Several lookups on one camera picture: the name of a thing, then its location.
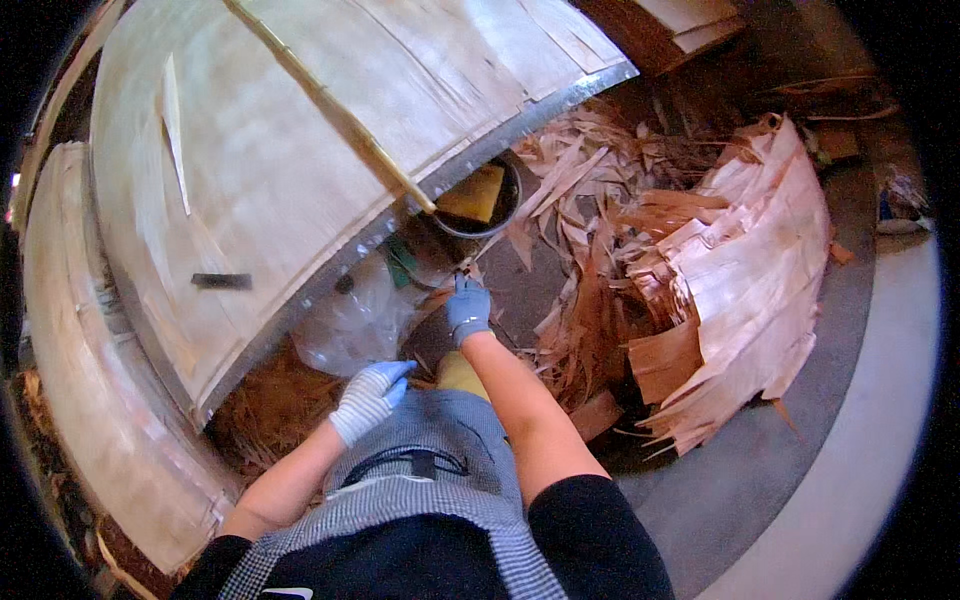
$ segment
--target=striped glove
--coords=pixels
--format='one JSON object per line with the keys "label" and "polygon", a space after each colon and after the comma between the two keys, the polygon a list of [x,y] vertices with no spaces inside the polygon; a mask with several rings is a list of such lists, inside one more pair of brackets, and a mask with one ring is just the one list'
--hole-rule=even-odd
{"label": "striped glove", "polygon": [[376,363],[353,376],[337,410],[328,417],[347,447],[394,412],[407,393],[402,375],[416,365],[413,360]]}

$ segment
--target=person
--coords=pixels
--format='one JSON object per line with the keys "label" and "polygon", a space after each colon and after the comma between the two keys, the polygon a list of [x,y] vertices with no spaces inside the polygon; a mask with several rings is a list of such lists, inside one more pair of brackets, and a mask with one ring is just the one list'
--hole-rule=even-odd
{"label": "person", "polygon": [[415,362],[360,371],[174,598],[673,597],[626,498],[494,337],[488,291],[457,274],[446,313],[438,389],[407,390]]}

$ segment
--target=bamboo pole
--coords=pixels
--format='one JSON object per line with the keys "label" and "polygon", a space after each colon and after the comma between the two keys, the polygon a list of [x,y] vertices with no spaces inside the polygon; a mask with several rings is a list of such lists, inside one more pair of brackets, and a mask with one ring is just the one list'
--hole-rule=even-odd
{"label": "bamboo pole", "polygon": [[403,185],[404,189],[413,196],[414,200],[417,201],[417,204],[420,205],[424,212],[433,214],[433,212],[437,210],[437,206],[433,204],[433,201],[427,198],[423,190],[410,179],[410,176],[400,169],[399,165],[397,165],[390,155],[387,154],[387,151],[383,149],[383,146],[376,141],[376,138],[373,137],[370,130],[360,122],[360,119],[350,112],[347,107],[342,105],[340,101],[334,98],[333,95],[327,91],[326,85],[317,81],[317,78],[313,76],[310,69],[300,61],[289,46],[276,36],[266,23],[248,11],[243,4],[241,4],[240,0],[224,0],[224,4],[260,38],[287,72],[297,80],[307,95],[310,96],[310,99],[314,101],[314,104],[321,109],[323,109],[323,106],[336,109],[339,116],[345,121],[348,133],[352,133],[348,141],[351,142],[351,145],[358,143],[362,146],[362,148],[356,148],[354,146],[354,149],[361,152],[367,151],[368,154],[372,155],[379,162],[380,166],[384,167],[392,177]]}

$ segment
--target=forearm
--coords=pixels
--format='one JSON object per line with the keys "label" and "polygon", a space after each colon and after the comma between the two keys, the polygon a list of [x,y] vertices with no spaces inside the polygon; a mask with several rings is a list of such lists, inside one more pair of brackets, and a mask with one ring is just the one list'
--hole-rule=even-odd
{"label": "forearm", "polygon": [[524,502],[566,477],[610,477],[535,374],[493,336],[475,333],[460,348],[510,438]]}
{"label": "forearm", "polygon": [[295,523],[346,449],[330,421],[324,420],[310,437],[247,488],[224,522],[221,534],[256,540],[268,531]]}

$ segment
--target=yellow sponge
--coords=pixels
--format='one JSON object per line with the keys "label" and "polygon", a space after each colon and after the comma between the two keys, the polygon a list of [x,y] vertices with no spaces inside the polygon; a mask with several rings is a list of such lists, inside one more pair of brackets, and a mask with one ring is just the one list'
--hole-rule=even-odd
{"label": "yellow sponge", "polygon": [[496,197],[503,183],[503,167],[485,164],[437,199],[437,209],[445,213],[489,223]]}

